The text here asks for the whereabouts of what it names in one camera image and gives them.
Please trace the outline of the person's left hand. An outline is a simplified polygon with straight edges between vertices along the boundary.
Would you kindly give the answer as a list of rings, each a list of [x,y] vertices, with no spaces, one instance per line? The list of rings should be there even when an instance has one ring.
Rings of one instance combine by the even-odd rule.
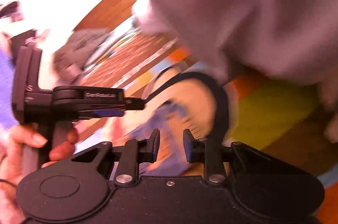
[[[75,152],[79,135],[72,123],[58,124],[56,133],[61,134],[62,143],[49,152],[48,161],[43,167],[63,160]],[[25,220],[16,200],[17,186],[24,177],[23,170],[27,162],[24,158],[25,150],[28,147],[43,148],[47,143],[48,140],[33,124],[13,126],[1,140],[1,223],[21,223]]]

